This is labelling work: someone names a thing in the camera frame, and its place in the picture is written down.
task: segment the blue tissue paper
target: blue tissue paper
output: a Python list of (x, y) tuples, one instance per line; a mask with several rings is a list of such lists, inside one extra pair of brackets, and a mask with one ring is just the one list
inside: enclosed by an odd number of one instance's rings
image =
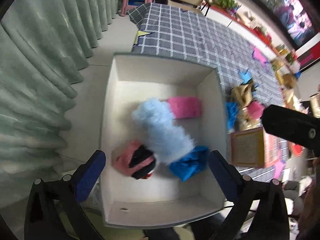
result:
[(227, 114), (228, 114), (228, 121), (227, 121), (227, 127), (228, 130), (234, 127), (237, 113), (238, 113), (238, 106), (236, 102), (226, 102), (227, 107)]
[(301, 71), (298, 71), (297, 73), (294, 74), (296, 79), (299, 79), (301, 76)]
[(250, 79), (252, 79), (251, 73), (249, 72), (249, 69), (246, 70), (246, 72), (238, 70), (238, 74), (240, 78), (243, 80), (242, 84), (247, 84)]
[(182, 181), (186, 181), (193, 175), (203, 171), (208, 161), (209, 150), (206, 146), (196, 146), (186, 156), (171, 163), (170, 171)]

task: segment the tv screen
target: tv screen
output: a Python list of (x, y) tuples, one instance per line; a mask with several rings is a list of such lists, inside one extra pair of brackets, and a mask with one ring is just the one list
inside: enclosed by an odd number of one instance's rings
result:
[(316, 31), (299, 0), (252, 0), (278, 25), (295, 49), (303, 46)]

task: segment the plaid tablecloth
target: plaid tablecloth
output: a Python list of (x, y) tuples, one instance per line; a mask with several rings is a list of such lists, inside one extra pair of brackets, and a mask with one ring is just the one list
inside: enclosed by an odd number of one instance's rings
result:
[[(263, 67), (253, 59), (252, 45), (233, 30), (203, 15), (157, 3), (132, 9), (129, 16), (139, 30), (149, 33), (139, 37), (133, 53), (173, 57), (215, 68), (226, 101), (232, 87), (243, 82), (239, 73), (249, 70), (254, 83), (258, 84), (255, 98), (265, 105), (283, 104), (271, 66)], [(287, 158), (286, 144), (286, 141), (280, 143), (284, 149), (283, 161)], [(239, 170), (259, 181), (270, 180), (274, 174), (272, 167), (239, 167)]]

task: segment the white cardboard box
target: white cardboard box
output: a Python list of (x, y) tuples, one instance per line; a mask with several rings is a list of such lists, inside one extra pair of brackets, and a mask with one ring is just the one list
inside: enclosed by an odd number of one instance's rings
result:
[(101, 127), (101, 150), (107, 163), (100, 186), (108, 226), (168, 227), (206, 217), (223, 207), (225, 197), (208, 167), (186, 182), (165, 166), (159, 166), (147, 180), (126, 177), (112, 167), (112, 151), (142, 134), (132, 122), (132, 111), (148, 98), (174, 96), (201, 100), (202, 117), (179, 120), (179, 124), (197, 145), (219, 150), (226, 157), (225, 102), (215, 69), (171, 58), (116, 55)]

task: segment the light blue fluffy toy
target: light blue fluffy toy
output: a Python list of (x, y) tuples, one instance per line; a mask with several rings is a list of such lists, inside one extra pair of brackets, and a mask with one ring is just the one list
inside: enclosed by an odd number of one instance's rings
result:
[(174, 115), (167, 102), (148, 99), (132, 112), (132, 119), (146, 130), (147, 138), (143, 141), (161, 163), (170, 164), (194, 148), (184, 129), (173, 125)]

